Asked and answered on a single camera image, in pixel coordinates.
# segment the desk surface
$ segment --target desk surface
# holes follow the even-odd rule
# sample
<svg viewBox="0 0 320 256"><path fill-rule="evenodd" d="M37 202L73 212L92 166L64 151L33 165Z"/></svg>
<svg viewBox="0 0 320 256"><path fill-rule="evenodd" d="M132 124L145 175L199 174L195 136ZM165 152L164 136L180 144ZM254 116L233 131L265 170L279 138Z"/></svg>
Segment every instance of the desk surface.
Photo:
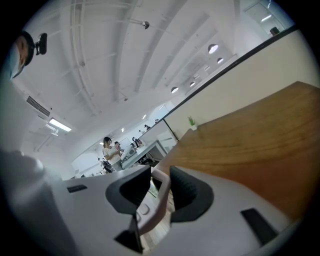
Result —
<svg viewBox="0 0 320 256"><path fill-rule="evenodd" d="M136 149L136 153L131 156L127 161L122 163L123 169L129 168L135 162L137 162L141 157L143 157L146 153L148 153L156 144L157 140L147 145L140 146Z"/></svg>
<svg viewBox="0 0 320 256"><path fill-rule="evenodd" d="M239 182L295 220L318 182L319 156L320 89L296 82L189 129L156 168L169 174L170 166L182 166Z"/></svg>

